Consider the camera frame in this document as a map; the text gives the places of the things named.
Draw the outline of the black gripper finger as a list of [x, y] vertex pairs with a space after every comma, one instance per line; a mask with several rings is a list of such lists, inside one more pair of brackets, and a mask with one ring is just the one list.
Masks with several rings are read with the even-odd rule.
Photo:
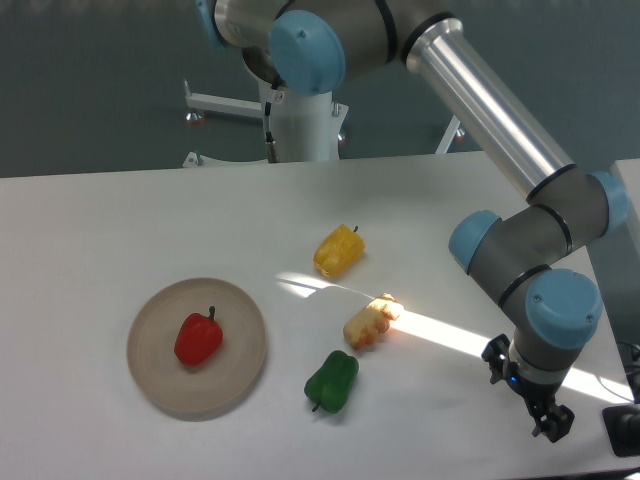
[[534, 427], [531, 432], [533, 437], [543, 434], [546, 430], [546, 410], [545, 404], [540, 400], [527, 400], [527, 410], [534, 420]]
[[546, 414], [547, 439], [552, 443], [556, 443], [567, 436], [571, 430], [574, 419], [575, 414], [565, 405], [551, 405]]

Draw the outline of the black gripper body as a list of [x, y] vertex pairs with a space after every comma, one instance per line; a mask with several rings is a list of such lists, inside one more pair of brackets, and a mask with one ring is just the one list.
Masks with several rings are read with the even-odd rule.
[[504, 381], [520, 396], [530, 415], [563, 415], [556, 393], [564, 371], [546, 371], [533, 366], [516, 349], [515, 342], [501, 334], [489, 341], [481, 354], [491, 371], [490, 383]]

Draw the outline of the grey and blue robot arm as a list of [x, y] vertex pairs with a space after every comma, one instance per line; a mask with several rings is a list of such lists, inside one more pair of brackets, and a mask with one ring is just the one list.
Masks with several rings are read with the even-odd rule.
[[555, 401], [595, 333], [603, 304], [585, 276], [557, 262], [622, 225], [622, 182], [582, 172], [467, 42], [461, 21], [436, 1], [200, 1], [209, 41], [264, 62], [268, 80], [302, 96], [400, 61], [424, 78], [523, 195], [509, 219], [465, 218], [448, 248], [515, 327], [482, 359], [493, 382], [525, 402], [534, 434], [565, 437], [573, 412]]

